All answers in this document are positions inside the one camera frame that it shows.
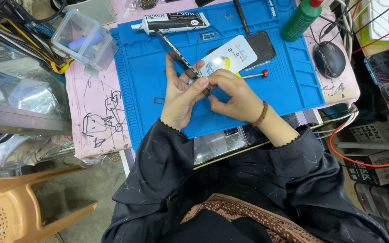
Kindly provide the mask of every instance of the fingernail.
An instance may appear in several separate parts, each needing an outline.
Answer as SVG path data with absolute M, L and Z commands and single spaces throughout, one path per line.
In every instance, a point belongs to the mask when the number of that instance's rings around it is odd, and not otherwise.
M 205 86 L 208 84 L 208 77 L 201 77 L 201 80 L 199 80 L 199 83 L 202 85 L 202 86 Z

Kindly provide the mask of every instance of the screwdriver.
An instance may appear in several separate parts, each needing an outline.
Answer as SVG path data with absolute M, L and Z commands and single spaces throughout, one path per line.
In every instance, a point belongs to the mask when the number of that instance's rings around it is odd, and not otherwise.
M 262 76 L 262 78 L 268 77 L 268 70 L 267 69 L 263 69 L 260 74 L 245 75 L 245 76 L 241 76 L 241 78 L 242 79 L 249 79 L 249 78 L 254 78 L 254 77 L 258 77 L 258 76 Z

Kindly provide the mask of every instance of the clear plastic box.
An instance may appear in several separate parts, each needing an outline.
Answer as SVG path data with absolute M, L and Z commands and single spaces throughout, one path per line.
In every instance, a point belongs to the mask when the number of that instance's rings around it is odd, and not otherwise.
M 108 68 L 118 50 L 108 30 L 75 9 L 68 11 L 51 41 L 72 58 L 99 71 Z

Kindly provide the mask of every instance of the brown hair tie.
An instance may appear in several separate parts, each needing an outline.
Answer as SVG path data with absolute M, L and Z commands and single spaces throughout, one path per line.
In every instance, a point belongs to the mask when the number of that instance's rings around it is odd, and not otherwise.
M 267 111 L 268 111 L 268 102 L 264 101 L 264 109 L 262 110 L 261 116 L 256 122 L 250 123 L 250 125 L 255 127 L 259 126 L 262 123 L 262 121 L 265 119 L 265 116 L 267 115 Z

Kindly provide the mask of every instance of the chair leg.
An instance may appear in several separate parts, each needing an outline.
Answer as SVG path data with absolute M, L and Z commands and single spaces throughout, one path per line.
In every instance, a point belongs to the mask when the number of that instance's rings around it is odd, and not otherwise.
M 84 166 L 72 166 L 68 168 L 54 169 L 54 170 L 49 170 L 49 171 L 44 171 L 44 172 L 39 172 L 39 173 L 34 173 L 29 175 L 21 175 L 18 177 L 18 180 L 21 183 L 36 184 L 39 182 L 50 180 L 58 176 L 67 175 L 84 169 L 86 169 Z
M 42 228 L 42 230 L 40 230 L 40 234 L 49 237 L 51 235 L 58 233 L 59 231 L 61 231 L 65 227 L 69 226 L 70 224 L 73 224 L 74 222 L 76 222 L 77 220 L 82 218 L 83 216 L 94 211 L 98 204 L 99 204 L 99 202 L 94 202 L 93 204 L 86 206 L 86 207 L 68 215 L 65 218 L 62 218 L 56 222 L 53 222 L 49 225 L 44 226 Z

